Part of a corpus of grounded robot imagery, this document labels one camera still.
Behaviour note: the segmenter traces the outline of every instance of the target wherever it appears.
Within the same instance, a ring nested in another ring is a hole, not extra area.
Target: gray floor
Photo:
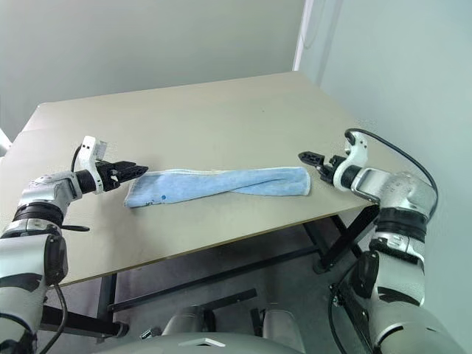
[[[182,282],[218,273],[267,257],[309,246],[310,241],[301,226],[272,232],[213,249],[178,257],[122,272],[118,275],[117,301],[168,288]],[[198,305],[256,288],[258,296],[215,311],[218,331],[252,334],[249,311],[252,308],[281,308],[295,316],[307,353],[338,353],[327,320],[328,285],[335,282],[354,261],[351,254],[334,269],[317,275],[312,269],[313,256],[301,257],[259,271],[163,296],[149,304],[115,314],[115,320],[131,326],[120,339],[96,339],[63,334],[50,353],[95,353],[139,340],[139,334],[149,327],[165,327],[179,308]],[[91,280],[63,288],[70,311],[95,316],[100,280]],[[58,306],[55,293],[48,293],[48,304]],[[346,313],[334,309],[334,320],[344,346],[349,353],[365,353]],[[38,347],[52,337],[50,332],[38,334]]]

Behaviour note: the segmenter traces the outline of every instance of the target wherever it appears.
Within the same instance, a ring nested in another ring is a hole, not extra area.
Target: black cable
[[[429,180],[429,183],[431,184],[431,186],[433,187],[433,190],[436,192],[436,201],[434,202],[434,205],[433,207],[431,208],[431,212],[429,214],[429,220],[431,220],[433,218],[433,215],[434,215],[434,212],[436,211],[436,208],[437,208],[437,202],[440,198],[440,195],[438,193],[438,190],[437,190],[437,185],[436,185],[436,181],[434,180],[433,176],[431,176],[431,174],[429,173],[429,171],[421,164],[419,163],[416,159],[414,159],[412,156],[410,156],[408,153],[406,153],[405,151],[401,150],[398,146],[392,144],[391,142],[388,142],[387,140],[385,140],[384,138],[380,137],[379,135],[377,134],[374,134],[370,131],[366,131],[365,129],[360,129],[360,128],[349,128],[346,130],[346,132],[344,133],[344,135],[348,134],[348,133],[351,133],[353,131],[356,131],[358,133],[362,133],[362,134],[366,134],[372,138],[374,138],[375,140],[378,140],[379,142],[381,142],[382,144],[388,146],[389,148],[391,148],[392,150],[396,151],[397,153],[399,153],[401,156],[403,156],[405,159],[408,159],[412,164],[414,164],[416,167],[418,167],[418,169],[426,176],[426,178]]]
[[[64,294],[62,293],[60,286],[58,284],[54,284],[54,289],[56,290],[56,293],[58,293],[60,306],[62,307],[62,319],[60,321],[58,331],[54,334],[54,336],[51,338],[48,344],[46,344],[42,351],[40,351],[39,354],[45,354],[49,349],[51,349],[52,345],[58,340],[60,334],[64,331],[64,327],[67,323],[67,318],[69,317],[69,314],[67,312],[66,299],[64,298]]]
[[[77,146],[77,149],[75,149],[74,155],[72,157],[72,163],[71,163],[71,172],[74,172],[75,169],[75,160],[77,160],[77,155],[79,154],[80,148],[82,145]]]
[[[333,335],[334,342],[338,346],[339,351],[341,354],[347,354],[345,348],[342,346],[341,341],[339,340],[338,333],[336,333],[336,329],[334,327],[334,322],[333,322],[333,300],[334,297],[338,295],[339,292],[339,286],[342,284],[344,279],[347,277],[349,272],[354,268],[354,266],[357,264],[357,261],[354,262],[341,276],[341,279],[338,281],[336,285],[334,285],[334,288],[331,290],[331,296],[327,304],[327,318],[330,322],[330,329],[331,329],[331,334]]]

